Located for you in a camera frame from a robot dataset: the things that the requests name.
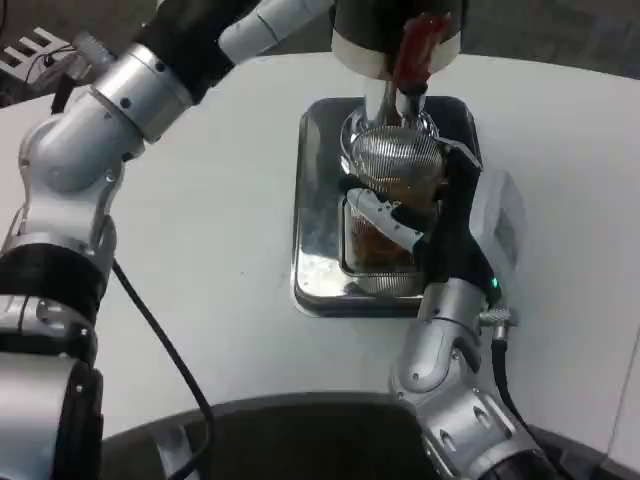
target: metal bracket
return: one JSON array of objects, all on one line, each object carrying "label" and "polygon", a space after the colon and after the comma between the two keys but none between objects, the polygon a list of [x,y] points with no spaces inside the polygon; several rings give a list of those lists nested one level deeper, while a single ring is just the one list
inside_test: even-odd
[{"label": "metal bracket", "polygon": [[518,313],[510,308],[496,308],[478,315],[480,328],[490,327],[494,329],[494,340],[506,341],[509,338],[509,329],[517,327],[519,324]]},{"label": "metal bracket", "polygon": [[[154,436],[164,474],[169,478],[193,456],[187,432],[182,426],[169,427]],[[187,480],[200,480],[200,474],[195,471],[187,477]]]}]

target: white table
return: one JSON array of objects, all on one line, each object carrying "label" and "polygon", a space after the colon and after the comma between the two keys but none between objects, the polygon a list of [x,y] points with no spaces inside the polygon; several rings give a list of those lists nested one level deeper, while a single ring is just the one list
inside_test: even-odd
[{"label": "white table", "polygon": [[[255,60],[128,167],[117,256],[211,403],[387,389],[406,320],[310,318],[289,278],[300,117],[362,84],[328,54]],[[640,326],[640,83],[461,56],[430,91],[468,103],[485,161],[509,168],[528,209],[516,403],[534,425],[608,452]],[[20,138],[49,103],[0,111],[0,225],[23,198]],[[107,436],[195,408],[114,280],[98,333]]]}]

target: white device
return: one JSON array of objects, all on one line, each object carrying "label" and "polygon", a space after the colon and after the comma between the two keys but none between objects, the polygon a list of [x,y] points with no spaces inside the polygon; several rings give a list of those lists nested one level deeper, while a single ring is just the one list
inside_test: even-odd
[{"label": "white device", "polygon": [[507,305],[516,289],[527,226],[525,213],[524,201],[509,172],[486,166],[473,197],[469,230],[493,269]]}]

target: red object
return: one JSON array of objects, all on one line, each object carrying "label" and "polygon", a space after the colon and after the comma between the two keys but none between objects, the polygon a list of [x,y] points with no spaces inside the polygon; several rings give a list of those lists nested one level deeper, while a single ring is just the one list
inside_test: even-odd
[{"label": "red object", "polygon": [[407,23],[393,71],[393,83],[397,88],[408,90],[429,80],[431,55],[450,22],[450,15],[423,13]]}]

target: black cylinder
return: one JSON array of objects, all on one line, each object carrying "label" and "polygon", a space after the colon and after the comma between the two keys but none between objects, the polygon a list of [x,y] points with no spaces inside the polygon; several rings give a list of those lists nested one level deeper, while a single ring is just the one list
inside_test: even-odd
[{"label": "black cylinder", "polygon": [[338,0],[334,29],[359,47],[383,53],[393,72],[407,22],[423,13],[451,14],[442,40],[449,40],[462,26],[463,0]]},{"label": "black cylinder", "polygon": [[134,39],[162,60],[199,103],[233,63],[218,46],[222,32],[259,0],[166,0]]},{"label": "black cylinder", "polygon": [[544,456],[525,452],[506,459],[480,477],[480,480],[559,480],[560,478]]},{"label": "black cylinder", "polygon": [[0,295],[54,300],[95,324],[106,279],[90,260],[51,244],[17,247],[0,257]]}]

